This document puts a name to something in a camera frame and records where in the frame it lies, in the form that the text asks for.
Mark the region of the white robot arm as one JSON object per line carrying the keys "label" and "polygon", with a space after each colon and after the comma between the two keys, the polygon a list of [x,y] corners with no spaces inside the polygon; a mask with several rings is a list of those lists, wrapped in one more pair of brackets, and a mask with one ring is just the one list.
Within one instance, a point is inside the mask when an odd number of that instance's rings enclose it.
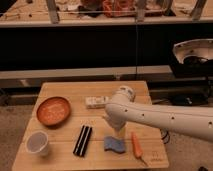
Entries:
{"label": "white robot arm", "polygon": [[213,108],[142,104],[135,91],[120,86],[107,101],[105,120],[116,131],[135,122],[213,142]]}

